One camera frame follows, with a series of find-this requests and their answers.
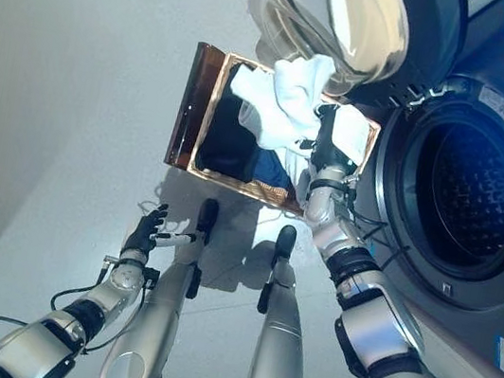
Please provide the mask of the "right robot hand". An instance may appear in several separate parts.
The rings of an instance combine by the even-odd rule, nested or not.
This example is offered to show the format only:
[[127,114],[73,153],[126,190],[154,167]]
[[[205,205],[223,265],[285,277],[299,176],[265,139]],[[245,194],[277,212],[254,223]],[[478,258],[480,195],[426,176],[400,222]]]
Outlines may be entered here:
[[322,103],[315,108],[320,122],[310,154],[316,172],[330,167],[353,175],[363,164],[370,133],[367,118],[349,104]]

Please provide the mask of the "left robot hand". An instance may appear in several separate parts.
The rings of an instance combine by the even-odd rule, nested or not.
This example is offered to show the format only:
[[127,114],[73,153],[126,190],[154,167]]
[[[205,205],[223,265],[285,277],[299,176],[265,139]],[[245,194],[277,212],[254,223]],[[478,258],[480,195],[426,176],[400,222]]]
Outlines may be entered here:
[[135,230],[127,237],[121,248],[121,254],[125,252],[138,252],[146,257],[159,247],[183,246],[198,241],[198,235],[194,233],[164,233],[160,231],[168,216],[169,206],[162,204],[152,209],[138,221]]

